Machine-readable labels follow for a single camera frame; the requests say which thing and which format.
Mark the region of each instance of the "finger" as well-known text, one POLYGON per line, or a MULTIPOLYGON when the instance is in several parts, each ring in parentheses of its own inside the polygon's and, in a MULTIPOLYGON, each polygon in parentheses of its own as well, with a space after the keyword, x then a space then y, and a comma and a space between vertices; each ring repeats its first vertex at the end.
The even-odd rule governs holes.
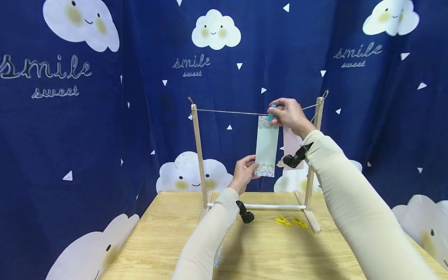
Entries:
POLYGON ((248 162, 250 162, 251 160, 255 159, 255 155, 248 155, 242 159, 240 159, 241 162, 247 164, 248 162))
POLYGON ((278 106, 278 107, 276 107, 277 109, 279 109, 279 110, 281 110, 281 111, 283 111, 284 110, 284 106, 278 106))
POLYGON ((249 166, 253 165, 254 163, 255 163, 255 161, 251 160, 248 163, 246 163, 246 167, 249 167, 249 166))
POLYGON ((257 169, 257 167, 260 164, 258 162, 256 162, 255 164, 252 164, 251 166, 248 166, 248 169, 250 169, 250 171, 252 172, 252 174, 255 172, 255 169, 257 169))
POLYGON ((283 126, 283 124, 282 124, 282 122, 280 121, 280 119, 273 119, 273 120, 271 121, 271 123, 272 123, 273 125, 283 126))
POLYGON ((284 98, 284 97, 276 99, 276 100, 272 101, 271 103, 269 103, 269 107, 272 106, 273 104, 275 104, 275 105, 280 105, 280 104, 286 105, 289 100, 290 100, 290 98, 284 98))
POLYGON ((272 115, 274 115, 274 116, 277 116, 277 117, 282 117, 283 115, 284 115, 284 111, 283 110, 280 110, 280 109, 278 109, 278 108, 269 108, 268 110, 267 110, 267 112, 268 113, 270 113, 270 114, 272 114, 272 115))

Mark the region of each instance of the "wooden post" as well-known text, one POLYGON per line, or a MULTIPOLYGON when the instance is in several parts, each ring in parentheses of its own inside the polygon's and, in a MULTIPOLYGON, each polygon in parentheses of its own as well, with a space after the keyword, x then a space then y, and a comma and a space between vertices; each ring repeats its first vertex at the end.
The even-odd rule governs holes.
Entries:
MULTIPOLYGON (((320 130, 322 124, 322 111, 323 111, 324 98, 318 97, 316 100, 316 111, 314 113, 314 126, 320 130)), ((306 180, 306 192, 305 192, 305 206, 307 210, 310 210, 311 195, 313 193, 313 181, 314 171, 308 168, 308 178, 306 180)))
POLYGON ((199 133, 198 111, 196 110, 196 104, 191 104, 191 116, 194 127, 194 139, 196 140, 196 151, 198 153, 199 176, 201 177, 202 199, 204 203, 204 208, 207 208, 208 203, 207 187, 205 185, 204 161, 202 159, 201 135, 199 133))

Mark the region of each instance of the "clothesline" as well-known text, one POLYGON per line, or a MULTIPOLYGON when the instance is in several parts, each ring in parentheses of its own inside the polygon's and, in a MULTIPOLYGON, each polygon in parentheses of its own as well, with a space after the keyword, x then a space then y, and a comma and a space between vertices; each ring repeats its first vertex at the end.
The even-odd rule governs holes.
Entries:
MULTIPOLYGON (((325 99, 327 98, 327 96, 328 96, 328 90, 326 90, 326 91, 323 93, 322 98, 325 100, 325 99)), ((193 100, 191 100, 191 97, 188 97, 188 100, 190 100, 190 102, 191 102, 192 104, 194 104, 193 100)), ((309 108, 313 108, 313 107, 316 107, 317 105, 319 105, 319 104, 317 103, 317 104, 314 104, 314 105, 311 105, 311 106, 302 108, 302 110, 306 110, 306 109, 309 109, 309 108)), ((257 116, 268 116, 268 114, 259 114, 259 113, 250 113, 250 112, 234 112, 234 111, 220 111, 220 110, 206 110, 206 109, 196 109, 196 111, 217 112, 217 113, 230 113, 230 114, 245 114, 245 115, 257 115, 257 116)))

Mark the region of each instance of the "pink paper tag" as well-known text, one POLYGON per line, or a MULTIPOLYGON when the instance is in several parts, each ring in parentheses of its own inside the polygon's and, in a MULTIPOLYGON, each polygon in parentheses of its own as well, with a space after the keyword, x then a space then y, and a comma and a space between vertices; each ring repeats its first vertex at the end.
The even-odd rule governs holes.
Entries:
MULTIPOLYGON (((294 155, 302 146, 302 138, 295 135, 289 128, 283 127, 283 151, 284 155, 294 155)), ((293 170, 289 166, 285 166, 285 170, 293 170)), ((303 169, 303 161, 294 169, 303 169)))

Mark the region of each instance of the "left hand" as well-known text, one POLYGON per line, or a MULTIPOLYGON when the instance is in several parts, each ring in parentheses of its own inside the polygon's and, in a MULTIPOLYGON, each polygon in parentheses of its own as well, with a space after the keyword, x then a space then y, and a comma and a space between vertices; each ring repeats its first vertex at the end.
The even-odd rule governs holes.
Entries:
POLYGON ((259 166, 254 159, 255 155, 248 155, 237 161, 235 165, 233 179, 228 187, 236 190, 239 195, 242 195, 246 191, 247 184, 249 184, 250 180, 261 177, 254 175, 255 169, 259 166))

